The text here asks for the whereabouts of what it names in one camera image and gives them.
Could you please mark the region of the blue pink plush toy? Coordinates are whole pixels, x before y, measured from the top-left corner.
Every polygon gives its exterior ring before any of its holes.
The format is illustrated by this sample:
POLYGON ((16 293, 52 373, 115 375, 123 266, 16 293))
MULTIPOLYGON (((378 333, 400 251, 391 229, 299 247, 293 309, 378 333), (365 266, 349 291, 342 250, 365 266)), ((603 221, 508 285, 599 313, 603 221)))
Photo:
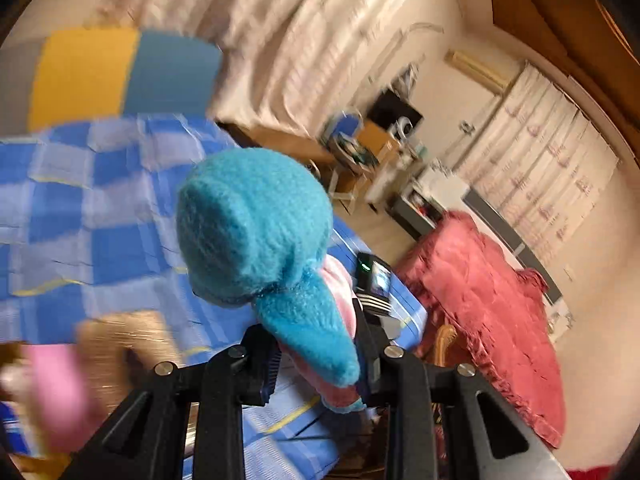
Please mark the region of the blue pink plush toy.
POLYGON ((352 277, 328 253, 332 206, 307 168, 266 148, 209 156, 179 190, 176 230, 195 296, 251 306, 327 408, 364 410, 352 277))

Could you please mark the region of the pink soft item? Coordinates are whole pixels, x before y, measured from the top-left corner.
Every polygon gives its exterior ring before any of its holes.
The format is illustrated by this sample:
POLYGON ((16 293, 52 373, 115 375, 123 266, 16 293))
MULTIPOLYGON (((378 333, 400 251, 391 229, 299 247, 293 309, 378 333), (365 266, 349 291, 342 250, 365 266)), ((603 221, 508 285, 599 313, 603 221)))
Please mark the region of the pink soft item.
POLYGON ((1 346, 1 417, 26 453, 79 451, 103 422, 72 344, 1 346))

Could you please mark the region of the red fringed blanket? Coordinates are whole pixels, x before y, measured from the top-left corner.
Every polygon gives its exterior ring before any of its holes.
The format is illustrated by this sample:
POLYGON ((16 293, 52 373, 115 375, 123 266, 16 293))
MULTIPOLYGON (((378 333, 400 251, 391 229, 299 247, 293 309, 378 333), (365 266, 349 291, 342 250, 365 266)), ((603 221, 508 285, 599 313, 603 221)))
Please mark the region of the red fringed blanket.
POLYGON ((444 214, 395 273, 428 313, 419 354, 427 354, 440 326, 454 326, 472 363, 544 442, 558 448, 566 409, 541 274, 512 268, 501 247, 457 210, 444 214))

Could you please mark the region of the gold cardboard box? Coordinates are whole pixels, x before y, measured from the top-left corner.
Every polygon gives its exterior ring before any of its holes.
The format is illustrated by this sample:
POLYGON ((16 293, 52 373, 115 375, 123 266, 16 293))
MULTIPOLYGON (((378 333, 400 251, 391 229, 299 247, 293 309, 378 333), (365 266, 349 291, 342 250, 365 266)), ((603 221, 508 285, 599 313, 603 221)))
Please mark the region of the gold cardboard box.
POLYGON ((155 310, 115 312, 76 327, 82 372, 100 412, 111 415, 160 362, 186 363, 163 315, 155 310))

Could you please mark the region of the wooden side table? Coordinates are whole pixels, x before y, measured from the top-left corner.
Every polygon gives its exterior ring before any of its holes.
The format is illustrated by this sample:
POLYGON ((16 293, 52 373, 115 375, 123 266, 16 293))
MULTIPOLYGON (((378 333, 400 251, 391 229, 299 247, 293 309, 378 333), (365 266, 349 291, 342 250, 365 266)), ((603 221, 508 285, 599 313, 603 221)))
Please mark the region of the wooden side table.
POLYGON ((401 154, 412 152, 406 136, 406 118, 398 119, 387 129, 370 119, 355 118, 355 132, 347 134, 340 129, 347 115, 338 114, 331 122, 329 136, 323 140, 266 126, 240 126, 233 122, 218 125, 243 148, 268 148, 297 160, 323 183, 333 203, 353 212, 383 170, 397 162, 401 154))

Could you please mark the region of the blue plaid bed sheet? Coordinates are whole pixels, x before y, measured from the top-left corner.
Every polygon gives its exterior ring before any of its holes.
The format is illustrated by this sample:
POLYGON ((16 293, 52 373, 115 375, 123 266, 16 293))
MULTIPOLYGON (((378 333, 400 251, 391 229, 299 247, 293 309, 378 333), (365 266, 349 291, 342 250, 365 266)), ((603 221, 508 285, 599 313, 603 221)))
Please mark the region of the blue plaid bed sheet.
MULTIPOLYGON (((70 344, 88 318, 153 310, 188 364, 240 342, 250 306, 192 292, 176 240, 192 166, 236 144, 204 118, 73 122, 1 140, 1 343, 70 344)), ((243 415, 247 479, 322 479, 368 420, 327 410, 289 359, 243 415)))

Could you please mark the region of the floral beige curtain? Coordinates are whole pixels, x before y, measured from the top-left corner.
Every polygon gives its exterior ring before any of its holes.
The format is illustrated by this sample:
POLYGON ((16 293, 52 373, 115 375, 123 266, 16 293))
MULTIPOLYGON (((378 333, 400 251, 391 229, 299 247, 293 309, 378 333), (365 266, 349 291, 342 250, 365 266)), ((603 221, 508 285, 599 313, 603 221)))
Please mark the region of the floral beige curtain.
POLYGON ((176 32, 224 54, 210 114, 314 136, 409 0, 101 0, 90 24, 176 32))

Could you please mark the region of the grey yellow blue headboard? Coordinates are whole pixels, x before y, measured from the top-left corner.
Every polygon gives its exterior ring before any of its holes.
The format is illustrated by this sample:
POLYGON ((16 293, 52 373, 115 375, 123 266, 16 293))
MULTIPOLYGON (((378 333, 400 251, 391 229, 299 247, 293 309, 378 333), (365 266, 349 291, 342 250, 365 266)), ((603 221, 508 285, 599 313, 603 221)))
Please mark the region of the grey yellow blue headboard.
POLYGON ((222 52, 129 27, 71 28, 1 52, 1 134, 135 114, 203 115, 222 52))

